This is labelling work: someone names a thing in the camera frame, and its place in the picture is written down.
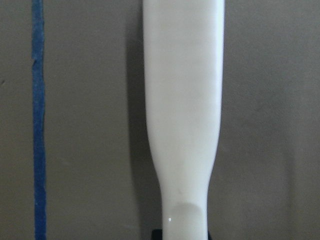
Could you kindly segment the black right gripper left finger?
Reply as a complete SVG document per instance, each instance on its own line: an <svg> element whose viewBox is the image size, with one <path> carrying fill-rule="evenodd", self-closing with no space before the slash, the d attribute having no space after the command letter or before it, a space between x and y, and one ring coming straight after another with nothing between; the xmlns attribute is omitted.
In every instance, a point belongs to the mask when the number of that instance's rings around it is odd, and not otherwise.
<svg viewBox="0 0 320 240"><path fill-rule="evenodd" d="M153 229L151 232L151 240L162 240L162 239L163 239L163 230Z"/></svg>

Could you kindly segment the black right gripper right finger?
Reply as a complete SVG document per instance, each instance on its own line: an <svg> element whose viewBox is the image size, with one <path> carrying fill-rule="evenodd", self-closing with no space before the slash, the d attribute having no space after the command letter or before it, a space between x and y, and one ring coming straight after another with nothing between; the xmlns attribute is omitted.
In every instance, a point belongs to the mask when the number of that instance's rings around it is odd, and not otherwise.
<svg viewBox="0 0 320 240"><path fill-rule="evenodd" d="M210 234L210 232L208 231L208 233L207 233L207 236L208 236L208 240L212 240L212 237L211 237L211 234Z"/></svg>

